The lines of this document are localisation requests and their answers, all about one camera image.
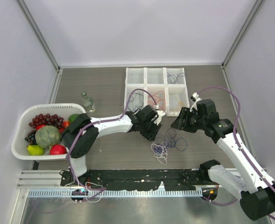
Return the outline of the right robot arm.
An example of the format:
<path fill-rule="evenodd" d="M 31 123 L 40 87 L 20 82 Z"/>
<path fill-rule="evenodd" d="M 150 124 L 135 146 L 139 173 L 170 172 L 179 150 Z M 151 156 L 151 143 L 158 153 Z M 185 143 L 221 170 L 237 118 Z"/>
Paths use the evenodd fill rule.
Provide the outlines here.
<path fill-rule="evenodd" d="M 236 176 L 220 162 L 210 160 L 200 164 L 199 180 L 203 184 L 215 182 L 225 188 L 251 220 L 274 213 L 275 180 L 250 154 L 233 123 L 220 119 L 212 100 L 204 99 L 195 104 L 195 109 L 183 107 L 171 127 L 189 133 L 204 131 L 225 152 L 239 173 Z"/>

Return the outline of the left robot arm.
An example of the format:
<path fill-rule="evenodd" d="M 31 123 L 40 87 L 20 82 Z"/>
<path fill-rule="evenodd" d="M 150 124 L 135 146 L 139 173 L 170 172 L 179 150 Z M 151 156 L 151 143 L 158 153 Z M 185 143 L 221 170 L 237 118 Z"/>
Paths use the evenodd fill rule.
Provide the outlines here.
<path fill-rule="evenodd" d="M 96 139 L 115 133 L 139 132 L 145 139 L 154 141 L 165 115 L 158 106 L 150 105 L 107 118 L 78 115 L 62 133 L 62 142 L 68 149 L 66 160 L 69 162 L 70 181 L 77 186 L 87 182 L 85 155 Z"/>

